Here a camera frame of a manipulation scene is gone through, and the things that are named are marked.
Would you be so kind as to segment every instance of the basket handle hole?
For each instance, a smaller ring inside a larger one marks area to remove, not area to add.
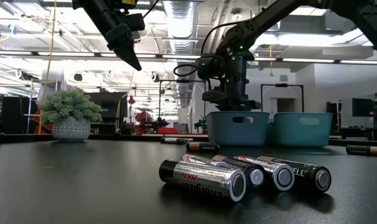
[[[239,124],[251,124],[253,122],[253,118],[251,117],[234,117],[233,118],[234,123],[239,123]]]

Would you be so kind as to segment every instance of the ceiling duct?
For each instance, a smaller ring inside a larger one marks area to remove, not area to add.
[[[164,1],[164,8],[167,14],[168,36],[179,38],[180,40],[171,40],[169,42],[173,54],[190,55],[194,53],[194,42],[189,39],[194,37],[194,22],[197,10],[197,3],[188,1]],[[192,70],[191,67],[182,67],[177,70],[179,74],[186,74]],[[185,95],[187,91],[184,86],[178,87],[179,95]],[[180,99],[180,106],[185,108],[187,99]]]

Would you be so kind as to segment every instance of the ceiling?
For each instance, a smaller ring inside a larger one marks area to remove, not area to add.
[[[195,11],[194,30],[186,41],[194,42],[191,54],[198,55],[205,36],[218,24],[249,19],[256,16],[262,7],[273,1],[267,0],[195,0],[192,7]],[[138,2],[132,13],[146,13],[151,1]],[[73,10],[69,0],[59,0],[56,8],[54,51],[56,52],[109,52],[107,42],[99,33],[94,23],[83,9]],[[17,0],[0,1],[0,50],[18,50],[28,52],[49,52],[51,46],[53,1]],[[174,54],[171,42],[177,42],[169,35],[170,20],[164,10],[164,2],[160,1],[154,10],[145,18],[146,29],[140,31],[141,40],[135,45],[137,54]],[[211,35],[205,46],[206,52],[212,52],[223,39],[230,27],[221,28]],[[317,58],[368,58],[372,48],[368,39],[359,32],[350,21],[338,17],[325,10],[301,7],[282,20],[273,29],[261,36],[252,48],[255,54],[273,57],[317,57]],[[173,69],[179,60],[163,60],[161,62],[141,62],[143,70],[138,72],[120,60],[97,60],[91,58],[57,57],[64,67],[67,82],[76,86],[113,86],[108,91],[128,91],[137,99],[136,107],[158,108],[159,83],[152,81],[152,75],[160,79],[175,80]],[[8,57],[0,56],[0,84],[29,84],[20,80],[19,71],[26,72],[42,80],[43,69],[48,59],[42,57]],[[270,67],[269,62],[259,62],[251,68]],[[294,63],[273,63],[273,67],[291,68]],[[83,81],[76,82],[74,74],[82,73]],[[176,115],[177,108],[190,104],[191,84],[162,82],[165,89],[162,99],[162,112]],[[98,91],[96,88],[84,88],[85,91]],[[1,93],[29,95],[29,88],[0,88]]]

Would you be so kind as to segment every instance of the teal plastic bin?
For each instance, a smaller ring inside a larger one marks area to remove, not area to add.
[[[208,138],[221,146],[263,146],[269,113],[216,111],[207,115]]]
[[[269,124],[267,144],[287,147],[325,147],[331,113],[277,113]]]

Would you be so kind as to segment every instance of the aa battery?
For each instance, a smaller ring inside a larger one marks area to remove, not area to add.
[[[217,151],[219,145],[210,142],[189,142],[186,144],[186,149],[188,151]]]
[[[295,173],[295,188],[326,192],[331,186],[331,173],[324,166],[286,161],[266,156],[259,156],[258,159],[291,166]]]
[[[239,202],[246,191],[244,172],[240,169],[165,160],[159,167],[159,177],[165,183],[234,202]]]
[[[234,158],[263,166],[267,175],[272,178],[272,182],[278,190],[287,191],[294,185],[295,174],[292,168],[287,164],[260,161],[247,156],[235,156]]]
[[[377,156],[377,146],[346,146],[346,152],[350,155]]]
[[[230,168],[230,166],[225,162],[214,161],[212,159],[208,159],[208,158],[201,157],[201,156],[194,156],[194,155],[190,155],[190,154],[185,154],[182,157],[182,160],[185,161],[185,162],[195,162],[195,163],[205,164],[205,165],[209,165],[209,166],[224,167],[224,168],[228,168],[228,169]]]
[[[161,138],[161,143],[186,144],[192,142],[190,138]]]
[[[265,176],[264,168],[261,165],[247,163],[227,156],[217,155],[212,158],[216,161],[223,161],[230,165],[232,169],[241,169],[246,177],[246,188],[254,190],[262,187]]]

